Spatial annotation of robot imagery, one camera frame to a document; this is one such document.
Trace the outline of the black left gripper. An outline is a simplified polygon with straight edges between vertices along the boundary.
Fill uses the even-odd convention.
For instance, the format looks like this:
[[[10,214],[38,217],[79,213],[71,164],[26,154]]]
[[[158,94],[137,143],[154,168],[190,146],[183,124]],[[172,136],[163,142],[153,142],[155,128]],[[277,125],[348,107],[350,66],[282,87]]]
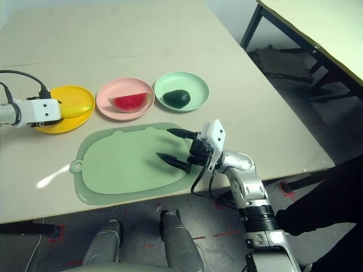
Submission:
[[[61,118],[59,120],[54,120],[54,121],[45,121],[45,122],[33,122],[30,124],[31,128],[38,128],[38,127],[43,127],[43,126],[52,126],[52,125],[56,125],[59,124],[60,122],[62,122],[64,119]]]

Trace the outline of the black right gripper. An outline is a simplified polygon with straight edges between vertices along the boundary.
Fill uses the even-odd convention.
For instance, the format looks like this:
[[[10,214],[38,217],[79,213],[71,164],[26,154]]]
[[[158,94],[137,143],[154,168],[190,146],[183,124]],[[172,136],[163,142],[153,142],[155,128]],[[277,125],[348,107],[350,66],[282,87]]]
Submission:
[[[213,148],[207,139],[197,139],[199,134],[198,132],[192,132],[181,128],[170,128],[167,129],[167,131],[179,138],[187,138],[192,140],[192,144],[189,149],[190,156],[188,157],[186,163],[178,160],[177,157],[172,155],[157,152],[156,155],[160,159],[175,168],[181,169],[187,174],[190,173],[192,165],[204,166],[209,164],[208,160],[213,155]]]

